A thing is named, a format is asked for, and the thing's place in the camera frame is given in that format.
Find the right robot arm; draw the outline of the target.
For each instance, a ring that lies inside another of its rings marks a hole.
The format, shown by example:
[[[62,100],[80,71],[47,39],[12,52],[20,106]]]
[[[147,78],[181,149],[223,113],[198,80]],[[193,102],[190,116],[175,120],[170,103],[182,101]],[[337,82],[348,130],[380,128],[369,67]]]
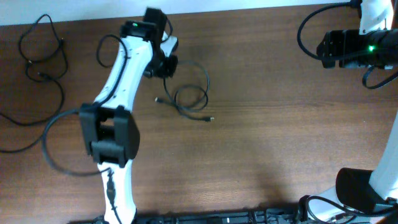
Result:
[[[327,144],[340,169],[324,189],[304,195],[296,220],[371,223],[397,211],[397,30],[331,30],[305,53],[348,76],[338,90]]]

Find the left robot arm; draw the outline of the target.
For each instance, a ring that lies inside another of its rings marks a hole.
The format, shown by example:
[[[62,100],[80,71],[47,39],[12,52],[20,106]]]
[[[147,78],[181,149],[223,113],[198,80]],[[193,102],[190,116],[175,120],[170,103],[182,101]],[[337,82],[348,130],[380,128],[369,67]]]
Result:
[[[119,50],[101,93],[80,108],[88,155],[101,173],[105,213],[95,223],[133,223],[132,163],[140,133],[132,116],[142,77],[172,77],[178,64],[173,54],[178,39],[165,33],[170,22],[160,9],[147,8],[141,21],[126,21],[116,39]]]

